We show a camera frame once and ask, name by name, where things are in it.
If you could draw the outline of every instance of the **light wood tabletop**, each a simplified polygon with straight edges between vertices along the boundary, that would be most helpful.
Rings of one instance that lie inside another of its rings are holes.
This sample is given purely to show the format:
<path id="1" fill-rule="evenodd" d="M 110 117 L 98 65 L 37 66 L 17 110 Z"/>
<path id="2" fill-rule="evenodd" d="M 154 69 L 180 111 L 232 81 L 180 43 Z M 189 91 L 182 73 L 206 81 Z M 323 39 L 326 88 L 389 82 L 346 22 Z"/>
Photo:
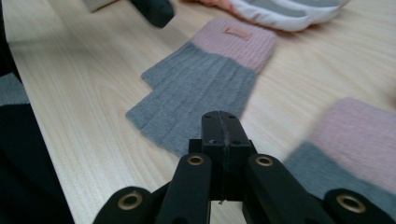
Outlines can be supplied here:
<path id="1" fill-rule="evenodd" d="M 92 223 L 119 189 L 172 179 L 179 157 L 125 113 L 151 92 L 145 70 L 212 18 L 232 18 L 173 4 L 176 16 L 157 29 L 126 0 L 94 13 L 80 0 L 3 0 L 7 40 L 76 223 Z M 352 0 L 332 21 L 276 34 L 240 118 L 260 153 L 285 160 L 344 97 L 396 113 L 396 1 Z M 245 223 L 241 203 L 212 205 L 211 223 Z"/>

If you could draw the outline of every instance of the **black metal bracket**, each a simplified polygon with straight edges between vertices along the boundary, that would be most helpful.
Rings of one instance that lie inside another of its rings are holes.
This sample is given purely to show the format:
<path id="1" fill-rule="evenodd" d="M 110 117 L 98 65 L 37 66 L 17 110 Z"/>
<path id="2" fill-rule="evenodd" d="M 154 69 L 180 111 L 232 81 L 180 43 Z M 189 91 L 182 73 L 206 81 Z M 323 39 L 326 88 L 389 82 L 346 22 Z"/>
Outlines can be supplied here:
<path id="1" fill-rule="evenodd" d="M 94 224 L 203 224 L 211 201 L 243 202 L 248 224 L 395 223 L 356 192 L 308 193 L 276 158 L 258 154 L 239 119 L 222 111 L 202 116 L 202 139 L 191 139 L 171 182 L 150 193 L 129 187 L 113 194 Z"/>

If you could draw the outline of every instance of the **wooden table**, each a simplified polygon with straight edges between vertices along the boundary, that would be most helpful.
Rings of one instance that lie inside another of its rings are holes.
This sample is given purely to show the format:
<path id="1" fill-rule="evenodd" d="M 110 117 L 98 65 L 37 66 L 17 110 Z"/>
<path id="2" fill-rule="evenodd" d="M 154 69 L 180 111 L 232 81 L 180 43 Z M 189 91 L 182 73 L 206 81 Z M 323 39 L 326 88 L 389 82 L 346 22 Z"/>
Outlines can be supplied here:
<path id="1" fill-rule="evenodd" d="M 176 17 L 159 30 L 125 0 L 94 13 L 79 0 L 3 0 L 7 39 L 76 223 L 92 223 L 118 189 L 154 191 L 173 176 L 178 157 L 125 113 L 151 91 L 145 70 L 213 17 L 231 18 L 173 3 Z M 261 153 L 285 160 L 343 97 L 396 113 L 396 1 L 352 0 L 332 21 L 277 34 L 241 118 Z M 212 223 L 245 222 L 241 203 L 212 204 Z"/>

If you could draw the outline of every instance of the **pink knit section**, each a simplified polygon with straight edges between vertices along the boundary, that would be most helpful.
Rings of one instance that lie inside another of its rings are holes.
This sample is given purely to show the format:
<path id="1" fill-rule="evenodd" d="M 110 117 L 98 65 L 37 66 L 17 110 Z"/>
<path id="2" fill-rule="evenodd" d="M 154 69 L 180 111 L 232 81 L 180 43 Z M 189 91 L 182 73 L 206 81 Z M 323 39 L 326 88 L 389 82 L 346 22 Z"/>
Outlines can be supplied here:
<path id="1" fill-rule="evenodd" d="M 276 35 L 259 26 L 215 18 L 191 42 L 208 53 L 232 58 L 259 73 L 274 52 Z"/>
<path id="2" fill-rule="evenodd" d="M 309 137 L 355 176 L 396 193 L 396 116 L 346 98 Z"/>

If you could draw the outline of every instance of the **pink tag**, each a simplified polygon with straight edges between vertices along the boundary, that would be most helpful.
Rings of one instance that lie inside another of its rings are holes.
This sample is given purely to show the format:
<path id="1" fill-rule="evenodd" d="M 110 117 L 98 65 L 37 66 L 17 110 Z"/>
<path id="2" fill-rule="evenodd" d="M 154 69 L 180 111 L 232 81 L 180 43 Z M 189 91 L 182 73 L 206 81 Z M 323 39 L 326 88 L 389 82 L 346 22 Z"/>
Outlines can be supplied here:
<path id="1" fill-rule="evenodd" d="M 235 26 L 226 27 L 224 29 L 224 33 L 231 34 L 231 35 L 237 35 L 245 40 L 249 40 L 251 38 L 251 36 L 253 35 L 251 32 L 241 29 L 239 27 L 235 27 Z"/>

